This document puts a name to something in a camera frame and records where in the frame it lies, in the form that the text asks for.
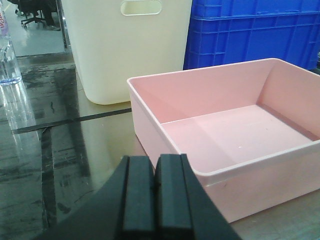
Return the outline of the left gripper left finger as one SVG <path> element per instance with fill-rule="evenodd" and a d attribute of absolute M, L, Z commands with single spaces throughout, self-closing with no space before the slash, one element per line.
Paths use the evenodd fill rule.
<path fill-rule="evenodd" d="M 108 181 L 37 240 L 153 240 L 154 173 L 147 156 L 127 156 Z"/>

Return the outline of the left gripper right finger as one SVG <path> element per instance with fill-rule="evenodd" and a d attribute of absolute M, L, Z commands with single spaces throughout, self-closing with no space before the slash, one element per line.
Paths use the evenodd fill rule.
<path fill-rule="evenodd" d="M 161 154 L 154 183 L 157 239 L 240 239 L 200 184 L 186 154 Z"/>

